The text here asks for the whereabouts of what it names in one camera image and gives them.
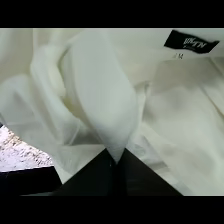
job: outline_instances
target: white garment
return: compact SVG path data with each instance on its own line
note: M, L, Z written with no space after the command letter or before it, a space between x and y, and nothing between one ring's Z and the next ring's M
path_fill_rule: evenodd
M184 195L223 195L224 46L171 50L171 30L2 30L1 122L49 153L62 182L127 147Z

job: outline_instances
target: speckled surface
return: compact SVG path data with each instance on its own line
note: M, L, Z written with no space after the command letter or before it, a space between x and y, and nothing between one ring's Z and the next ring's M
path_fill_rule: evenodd
M5 126L0 128L0 172L53 166L47 153L21 141Z

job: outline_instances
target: wrinkled fabric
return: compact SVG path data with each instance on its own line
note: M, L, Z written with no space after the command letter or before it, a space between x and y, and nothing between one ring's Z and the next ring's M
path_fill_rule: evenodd
M220 41L202 55L163 47L171 30L1 29L0 121L63 183L126 147L184 195L223 195L224 29L178 29Z

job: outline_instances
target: black label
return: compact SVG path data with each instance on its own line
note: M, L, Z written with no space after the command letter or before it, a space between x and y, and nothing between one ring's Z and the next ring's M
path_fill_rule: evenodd
M172 30L164 46L173 49L190 50L198 54L205 54L209 53L218 43L219 41L208 42L199 37Z

